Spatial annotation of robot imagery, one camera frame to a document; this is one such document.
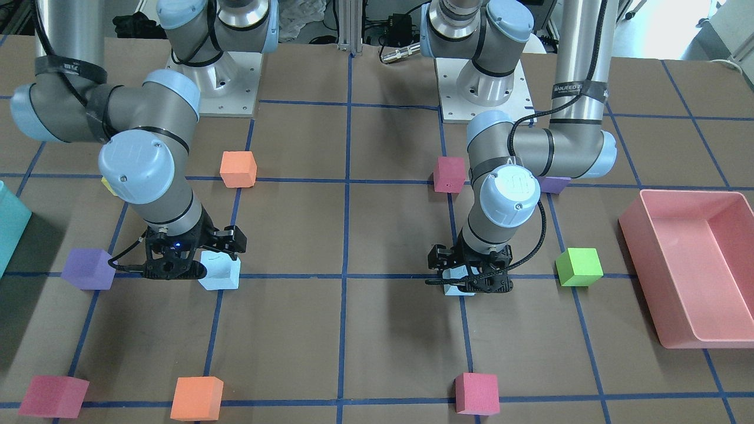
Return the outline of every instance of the metal base plate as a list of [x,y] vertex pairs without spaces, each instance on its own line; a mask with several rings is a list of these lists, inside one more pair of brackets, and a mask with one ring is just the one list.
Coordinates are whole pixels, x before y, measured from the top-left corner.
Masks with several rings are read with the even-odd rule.
[[[238,81],[234,83],[234,90],[221,97],[201,97],[199,115],[222,116],[226,118],[253,118],[256,110],[256,98],[259,91],[259,78],[262,75],[261,53],[247,53],[241,51],[229,52],[238,64]],[[168,58],[167,68],[175,66]]]
[[523,74],[520,61],[514,71],[516,80],[508,101],[495,107],[474,104],[463,98],[458,92],[456,81],[461,69],[467,62],[468,59],[437,58],[435,60],[437,86],[440,89],[440,105],[443,107],[443,122],[449,124],[466,123],[481,112],[492,109],[506,112],[513,119],[534,113],[532,97],[529,95],[529,86],[526,84],[526,77]]

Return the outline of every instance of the black tape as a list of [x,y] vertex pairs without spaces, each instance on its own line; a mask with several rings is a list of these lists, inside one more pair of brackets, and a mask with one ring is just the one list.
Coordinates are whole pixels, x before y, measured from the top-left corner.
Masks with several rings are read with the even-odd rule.
[[105,84],[107,82],[107,71],[101,66],[64,56],[47,55],[37,57],[34,60],[34,75],[46,72],[78,75],[97,84]]
[[102,144],[110,141],[110,138],[117,133],[116,129],[108,123],[107,106],[110,103],[112,92],[118,87],[123,86],[98,85],[90,92],[89,101],[87,102],[87,125],[89,126],[89,131]]
[[553,99],[583,95],[604,103],[608,99],[608,83],[602,81],[568,81],[553,85]]
[[520,165],[521,159],[517,158],[516,156],[501,156],[499,158],[492,158],[487,159],[486,161],[478,164],[474,167],[474,169],[471,170],[471,185],[473,186],[474,183],[484,174],[487,174],[488,172],[492,172],[495,170],[495,168],[502,166],[502,165]]

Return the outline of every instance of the foam cube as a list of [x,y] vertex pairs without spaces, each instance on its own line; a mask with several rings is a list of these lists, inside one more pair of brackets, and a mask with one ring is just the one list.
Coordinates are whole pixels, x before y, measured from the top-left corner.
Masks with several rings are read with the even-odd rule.
[[231,259],[227,253],[217,253],[210,250],[201,252],[199,260],[207,268],[207,276],[199,283],[207,290],[228,290],[238,288],[238,277],[241,274],[241,260]]
[[179,377],[170,418],[178,421],[214,421],[220,418],[222,380],[209,377]]
[[32,212],[0,181],[0,277],[11,261]]
[[554,195],[559,195],[571,183],[571,179],[568,177],[537,177],[537,181],[539,181],[539,189],[543,193]]
[[562,286],[589,286],[602,278],[597,249],[569,247],[555,261]]
[[498,376],[463,373],[455,378],[455,412],[467,415],[500,413]]
[[251,152],[223,152],[220,176],[230,189],[251,187],[256,183],[256,161]]
[[110,186],[110,182],[108,180],[106,180],[105,177],[102,177],[102,179],[100,181],[102,181],[102,185],[105,186],[105,188],[107,189],[107,191],[110,192],[111,195],[114,195],[115,197],[118,197],[118,195],[116,195],[115,192],[112,191],[112,186]]
[[67,376],[34,376],[21,401],[18,415],[41,418],[78,418],[89,382]]
[[108,290],[115,277],[110,258],[102,249],[71,249],[60,277],[81,290]]
[[432,173],[434,191],[442,193],[460,193],[466,181],[466,167],[463,158],[440,156]]

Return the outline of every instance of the pink plastic bin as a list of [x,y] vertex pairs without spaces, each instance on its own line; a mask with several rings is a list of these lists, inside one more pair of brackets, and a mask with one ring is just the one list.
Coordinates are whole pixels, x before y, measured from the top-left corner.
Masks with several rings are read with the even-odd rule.
[[754,213],[743,195],[642,190],[620,223],[663,346],[754,348]]

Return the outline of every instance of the metal pole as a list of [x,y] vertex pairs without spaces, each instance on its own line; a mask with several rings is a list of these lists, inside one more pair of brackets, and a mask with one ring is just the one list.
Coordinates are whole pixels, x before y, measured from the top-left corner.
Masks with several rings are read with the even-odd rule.
[[[39,16],[58,56],[105,67],[103,3],[100,0],[38,0]],[[37,41],[37,56],[44,56]]]
[[361,14],[361,0],[338,2],[338,49],[350,51],[354,56],[360,56],[362,51]]
[[[563,5],[563,25],[555,74],[556,84],[583,81],[587,77],[594,46],[594,32],[599,14],[599,0],[568,0]],[[615,16],[618,0],[608,0],[602,24],[601,41],[593,81],[608,81],[612,56]],[[553,108],[561,106],[573,97],[558,97]],[[602,120],[604,105],[591,97],[582,97],[573,106],[552,115],[552,119]]]

